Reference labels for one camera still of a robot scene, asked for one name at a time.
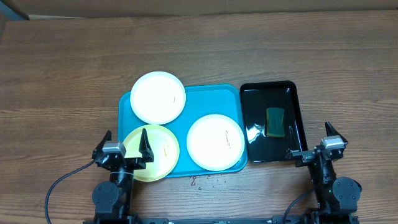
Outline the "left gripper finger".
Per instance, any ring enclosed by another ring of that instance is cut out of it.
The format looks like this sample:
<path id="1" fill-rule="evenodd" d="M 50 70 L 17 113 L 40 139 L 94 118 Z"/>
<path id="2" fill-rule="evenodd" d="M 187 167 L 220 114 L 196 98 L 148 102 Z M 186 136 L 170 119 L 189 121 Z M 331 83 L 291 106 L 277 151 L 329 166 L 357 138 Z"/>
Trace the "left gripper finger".
<path id="1" fill-rule="evenodd" d="M 153 162 L 154 161 L 154 154 L 153 154 L 152 148 L 149 144 L 149 138 L 147 135 L 146 128 L 143 128 L 142 132 L 141 132 L 141 140 L 139 143 L 139 152 L 142 155 L 143 162 Z"/>
<path id="2" fill-rule="evenodd" d="M 107 130 L 106 134 L 99 142 L 99 144 L 94 148 L 93 152 L 101 152 L 105 142 L 110 140 L 112 140 L 112 132 L 110 130 Z"/>

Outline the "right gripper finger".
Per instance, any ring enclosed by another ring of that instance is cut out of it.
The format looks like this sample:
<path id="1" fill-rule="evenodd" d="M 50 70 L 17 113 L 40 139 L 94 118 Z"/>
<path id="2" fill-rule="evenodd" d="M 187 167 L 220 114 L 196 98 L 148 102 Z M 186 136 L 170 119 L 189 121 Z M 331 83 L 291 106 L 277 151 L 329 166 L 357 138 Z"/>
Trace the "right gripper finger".
<path id="1" fill-rule="evenodd" d="M 341 140 L 344 142 L 345 145 L 348 144 L 348 140 L 344 138 L 334 127 L 329 121 L 325 121 L 325 130 L 326 130 L 326 135 L 329 136 L 339 136 Z"/>
<path id="2" fill-rule="evenodd" d="M 297 138 L 295 137 L 295 132 L 294 132 L 293 128 L 291 126 L 289 126 L 287 152 L 293 153 L 293 152 L 299 152 L 299 151 L 301 151 L 300 143 L 297 141 Z"/>

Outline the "yellow plate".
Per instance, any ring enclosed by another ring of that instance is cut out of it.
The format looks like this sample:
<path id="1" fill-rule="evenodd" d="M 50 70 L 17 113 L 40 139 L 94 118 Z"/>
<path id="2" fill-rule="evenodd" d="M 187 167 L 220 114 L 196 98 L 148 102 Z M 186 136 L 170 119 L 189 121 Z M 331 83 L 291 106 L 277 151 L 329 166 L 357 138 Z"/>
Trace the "yellow plate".
<path id="1" fill-rule="evenodd" d="M 141 182 L 153 182 L 164 178 L 175 168 L 180 155 L 180 147 L 177 138 L 169 129 L 156 124 L 148 124 L 136 128 L 124 139 L 125 158 L 141 155 L 139 142 L 143 129 L 147 131 L 149 144 L 154 153 L 154 162 L 147 163 L 145 169 L 135 170 L 134 179 Z"/>

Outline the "green and yellow sponge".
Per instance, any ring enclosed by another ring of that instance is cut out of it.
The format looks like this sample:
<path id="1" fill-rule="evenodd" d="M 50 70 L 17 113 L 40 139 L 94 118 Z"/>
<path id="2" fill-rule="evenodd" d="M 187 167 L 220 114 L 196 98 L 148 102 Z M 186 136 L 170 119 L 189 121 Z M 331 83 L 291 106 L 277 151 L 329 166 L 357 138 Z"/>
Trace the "green and yellow sponge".
<path id="1" fill-rule="evenodd" d="M 283 138 L 284 131 L 284 109 L 268 108 L 266 109 L 266 135 L 272 138 Z"/>

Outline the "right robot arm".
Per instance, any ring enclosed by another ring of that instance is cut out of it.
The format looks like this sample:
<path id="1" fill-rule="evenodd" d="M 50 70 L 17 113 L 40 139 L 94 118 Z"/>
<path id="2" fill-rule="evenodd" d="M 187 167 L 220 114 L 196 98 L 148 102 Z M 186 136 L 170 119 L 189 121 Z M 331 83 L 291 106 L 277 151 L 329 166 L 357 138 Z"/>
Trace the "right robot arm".
<path id="1" fill-rule="evenodd" d="M 282 223 L 349 223 L 358 224 L 357 211 L 362 186 L 349 177 L 337 177 L 333 162 L 343 158 L 348 141 L 332 126 L 325 123 L 326 137 L 311 151 L 298 149 L 295 134 L 289 128 L 286 158 L 295 161 L 296 167 L 307 167 L 313 188 L 295 199 L 286 209 Z M 301 217 L 288 216 L 301 199 L 314 193 L 318 207 L 309 208 Z"/>

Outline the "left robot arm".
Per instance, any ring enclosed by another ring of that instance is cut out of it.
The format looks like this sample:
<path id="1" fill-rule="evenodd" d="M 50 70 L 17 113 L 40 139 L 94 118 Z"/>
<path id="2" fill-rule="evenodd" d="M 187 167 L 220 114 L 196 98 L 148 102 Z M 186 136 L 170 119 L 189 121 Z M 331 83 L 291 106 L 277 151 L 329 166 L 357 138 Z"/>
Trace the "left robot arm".
<path id="1" fill-rule="evenodd" d="M 146 169 L 154 161 L 147 130 L 139 138 L 139 157 L 126 158 L 126 148 L 121 141 L 112 141 L 108 131 L 92 153 L 93 162 L 109 171 L 109 180 L 98 184 L 92 193 L 95 205 L 93 223 L 140 223 L 140 218 L 131 213 L 134 171 Z"/>

